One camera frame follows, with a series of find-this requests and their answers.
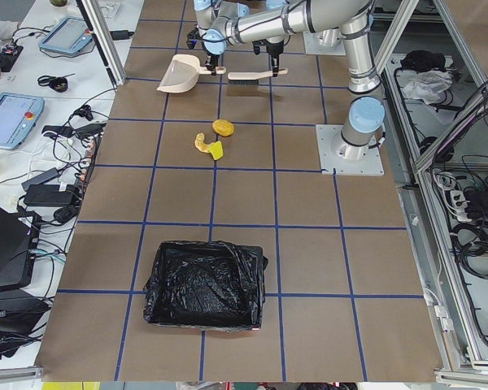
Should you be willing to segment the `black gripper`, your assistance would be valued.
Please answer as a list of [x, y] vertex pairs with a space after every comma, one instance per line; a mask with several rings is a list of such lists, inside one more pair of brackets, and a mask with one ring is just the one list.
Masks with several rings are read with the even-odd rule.
[[220, 58], [220, 43], [203, 42], [203, 49], [206, 52], [206, 65], [218, 65]]
[[284, 52], [284, 41], [272, 42], [266, 40], [265, 42], [266, 51], [269, 55], [270, 62], [272, 65], [280, 64], [280, 56]]

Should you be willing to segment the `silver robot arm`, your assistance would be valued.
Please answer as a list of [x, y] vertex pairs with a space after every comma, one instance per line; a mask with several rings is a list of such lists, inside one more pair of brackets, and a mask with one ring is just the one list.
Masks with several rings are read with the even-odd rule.
[[201, 44], [207, 55], [205, 67], [212, 74], [216, 73], [219, 66], [219, 58], [229, 45], [229, 32], [239, 17], [250, 14], [247, 5], [229, 1], [194, 1], [196, 15], [196, 27], [187, 38], [187, 46], [193, 49]]
[[338, 155], [350, 161], [366, 154], [385, 115], [373, 101], [381, 79], [368, 39], [372, 7], [370, 1], [268, 1], [265, 11], [253, 14], [247, 5], [237, 2], [194, 2], [197, 38], [207, 54], [208, 71], [216, 70], [220, 56], [230, 46], [251, 43], [255, 50], [264, 47], [268, 52], [270, 70], [229, 73], [231, 84], [254, 85], [260, 79], [279, 76], [283, 72], [280, 56], [288, 37], [338, 30], [348, 61], [349, 90], [357, 98], [334, 143]]

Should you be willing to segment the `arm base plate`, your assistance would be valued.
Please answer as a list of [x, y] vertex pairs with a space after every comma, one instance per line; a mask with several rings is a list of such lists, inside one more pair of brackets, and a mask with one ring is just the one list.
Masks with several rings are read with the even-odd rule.
[[338, 28], [323, 32], [304, 32], [304, 48], [306, 54], [345, 56], [342, 34]]
[[320, 171], [324, 175], [383, 176], [385, 174], [377, 139], [356, 147], [342, 139], [342, 125], [316, 125]]

